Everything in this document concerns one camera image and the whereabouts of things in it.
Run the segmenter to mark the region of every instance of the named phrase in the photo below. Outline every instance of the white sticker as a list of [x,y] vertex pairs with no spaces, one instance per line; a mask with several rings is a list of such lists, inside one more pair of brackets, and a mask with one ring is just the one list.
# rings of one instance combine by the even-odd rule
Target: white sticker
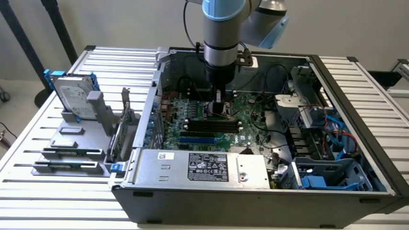
[[74,115],[82,119],[95,119],[94,109],[86,101],[86,92],[79,87],[61,86],[62,97]]
[[157,154],[158,160],[173,160],[174,158],[174,152],[159,152]]

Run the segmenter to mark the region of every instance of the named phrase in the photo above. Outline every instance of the metal bracket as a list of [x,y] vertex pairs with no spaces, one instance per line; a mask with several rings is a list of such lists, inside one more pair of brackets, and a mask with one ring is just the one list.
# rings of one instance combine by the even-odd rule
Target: metal bracket
[[170,50],[170,47],[159,46],[157,48],[157,51],[155,51],[155,54],[154,54],[155,62],[157,63],[162,63],[162,62],[170,61],[169,50]]
[[235,60],[237,66],[251,66],[253,65],[253,58],[249,49],[243,49],[242,53],[237,54]]

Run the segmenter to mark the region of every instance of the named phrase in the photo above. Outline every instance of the capacitor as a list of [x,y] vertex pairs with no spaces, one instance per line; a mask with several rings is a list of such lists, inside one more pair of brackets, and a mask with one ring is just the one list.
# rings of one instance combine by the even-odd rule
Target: capacitor
[[247,102],[249,102],[249,104],[254,104],[254,103],[255,103],[255,100],[254,100],[253,98],[250,98],[250,99],[247,100]]

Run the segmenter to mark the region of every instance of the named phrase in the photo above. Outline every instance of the robotic arm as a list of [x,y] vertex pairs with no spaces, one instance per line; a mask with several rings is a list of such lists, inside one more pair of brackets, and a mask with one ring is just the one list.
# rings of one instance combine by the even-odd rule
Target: robotic arm
[[234,78],[238,42],[270,49],[287,22],[283,0],[189,0],[202,5],[203,65],[214,102]]

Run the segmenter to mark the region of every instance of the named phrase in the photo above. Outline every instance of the hard drive label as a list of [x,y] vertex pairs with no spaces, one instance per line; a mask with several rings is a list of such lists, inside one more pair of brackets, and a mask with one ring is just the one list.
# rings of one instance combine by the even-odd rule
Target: hard drive label
[[187,179],[229,182],[226,154],[189,153]]
[[91,104],[86,101],[87,93],[85,90],[73,86],[61,86],[59,90],[71,113],[82,119],[95,119],[94,109]]

